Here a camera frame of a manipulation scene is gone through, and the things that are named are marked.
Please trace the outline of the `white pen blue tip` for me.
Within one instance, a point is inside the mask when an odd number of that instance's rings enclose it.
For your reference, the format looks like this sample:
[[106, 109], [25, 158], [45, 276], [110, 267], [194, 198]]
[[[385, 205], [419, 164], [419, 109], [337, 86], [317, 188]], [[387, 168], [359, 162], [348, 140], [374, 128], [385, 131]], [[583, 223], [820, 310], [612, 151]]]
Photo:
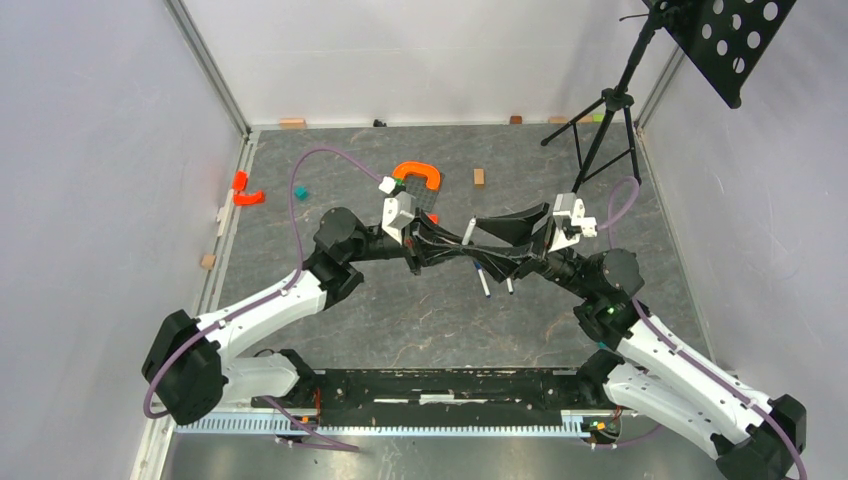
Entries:
[[483, 268], [482, 268], [482, 272], [478, 273], [476, 271], [476, 273], [478, 275], [484, 296], [486, 298], [490, 298], [491, 297], [491, 291], [490, 291], [488, 281], [487, 281], [487, 278], [485, 276], [485, 272], [484, 272]]

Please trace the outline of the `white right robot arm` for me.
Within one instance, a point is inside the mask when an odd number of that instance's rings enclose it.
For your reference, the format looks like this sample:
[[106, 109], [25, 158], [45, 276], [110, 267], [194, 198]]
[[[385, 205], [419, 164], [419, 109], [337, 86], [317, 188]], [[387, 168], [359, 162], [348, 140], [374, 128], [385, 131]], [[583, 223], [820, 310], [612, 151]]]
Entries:
[[644, 281], [635, 255], [610, 247], [583, 257], [583, 239], [611, 229], [586, 214], [582, 200], [500, 217], [475, 217], [499, 247], [462, 240], [494, 279], [511, 282], [536, 273], [580, 299], [581, 329], [601, 344], [577, 382], [591, 408], [610, 401], [645, 415], [697, 446], [727, 479], [805, 479], [805, 407], [794, 397], [773, 398], [723, 369], [681, 340], [637, 297]]

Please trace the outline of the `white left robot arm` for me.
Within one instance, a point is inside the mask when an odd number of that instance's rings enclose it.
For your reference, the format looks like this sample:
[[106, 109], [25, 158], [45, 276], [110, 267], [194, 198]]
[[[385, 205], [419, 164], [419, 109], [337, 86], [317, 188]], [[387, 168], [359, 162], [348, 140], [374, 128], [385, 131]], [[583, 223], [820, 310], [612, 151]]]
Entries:
[[244, 351], [296, 320], [329, 309], [362, 283], [356, 261], [401, 257], [409, 240], [397, 241], [379, 226], [367, 227], [347, 208], [321, 219], [313, 253], [277, 283], [220, 310], [191, 317], [168, 315], [142, 366], [149, 387], [143, 411], [191, 424], [220, 403], [255, 397], [280, 398], [290, 407], [306, 405], [313, 379], [283, 354], [244, 356]]

